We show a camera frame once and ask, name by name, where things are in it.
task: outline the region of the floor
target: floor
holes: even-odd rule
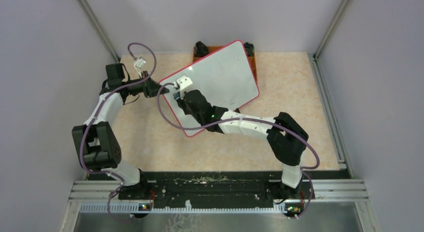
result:
[[[147,60],[150,71],[152,57]],[[192,54],[159,54],[152,78],[156,81],[187,66]],[[136,78],[133,59],[122,57],[132,78]],[[255,116],[289,113],[309,134],[308,142],[318,152],[319,170],[338,170],[338,162],[324,111],[306,52],[257,52],[256,66],[260,96],[240,109]],[[165,115],[177,122],[162,98]],[[118,113],[113,131],[122,157],[144,171],[268,171],[280,170],[267,141],[241,135],[202,131],[189,138],[166,123],[159,115],[154,98],[140,97]],[[309,150],[302,165],[312,166]]]

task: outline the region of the cable connector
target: cable connector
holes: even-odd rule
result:
[[[133,66],[137,73],[139,74],[140,78],[142,78],[142,67],[146,64],[146,60],[144,58],[139,57],[137,60],[135,60]]]

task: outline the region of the wooden table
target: wooden table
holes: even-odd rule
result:
[[[150,71],[153,59],[144,67]],[[159,54],[152,78],[156,81],[190,64],[191,54]],[[137,77],[133,59],[123,56],[132,78]],[[306,52],[257,52],[256,66],[260,95],[242,107],[241,113],[277,116],[289,113],[309,134],[310,144],[321,159],[319,170],[338,170],[338,162],[324,111]],[[165,115],[176,123],[165,100]],[[122,157],[144,171],[269,171],[280,170],[267,141],[242,135],[223,135],[202,131],[187,137],[163,120],[156,99],[140,99],[125,105],[118,113],[113,131],[122,149]],[[307,149],[303,165],[314,165]]]

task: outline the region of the whiteboard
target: whiteboard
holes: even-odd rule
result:
[[[193,89],[199,90],[212,106],[235,110],[259,96],[259,89],[249,65],[248,57],[240,40],[236,40],[221,49],[203,57],[193,64],[162,79],[161,85],[175,82],[182,76],[188,76]],[[198,127],[200,124],[190,115],[184,115],[177,105],[171,89],[165,94],[165,100],[179,124],[183,127]],[[186,131],[191,137],[201,130]]]

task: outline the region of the table surface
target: table surface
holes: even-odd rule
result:
[[[289,113],[309,134],[308,142],[319,154],[318,170],[338,170],[338,162],[319,93],[306,52],[257,52],[256,67],[260,95],[240,109],[254,116]],[[153,59],[147,60],[150,71]],[[159,54],[152,78],[162,78],[187,66],[192,54]],[[132,78],[137,77],[133,59],[122,57]],[[165,115],[177,123],[163,97]],[[202,131],[189,138],[169,125],[158,112],[155,98],[140,96],[125,105],[112,126],[121,146],[122,157],[144,171],[269,171],[280,170],[267,141],[242,135]],[[307,149],[302,165],[312,166],[315,158]]]

